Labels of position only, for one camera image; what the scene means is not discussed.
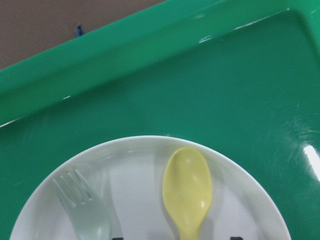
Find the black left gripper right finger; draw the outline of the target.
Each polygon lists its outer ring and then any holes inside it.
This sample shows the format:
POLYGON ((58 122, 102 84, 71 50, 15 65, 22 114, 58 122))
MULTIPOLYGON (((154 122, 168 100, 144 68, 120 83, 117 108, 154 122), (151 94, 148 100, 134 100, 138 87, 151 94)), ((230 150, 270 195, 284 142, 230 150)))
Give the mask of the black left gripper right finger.
POLYGON ((230 240, 243 240, 241 236, 231 236, 230 240))

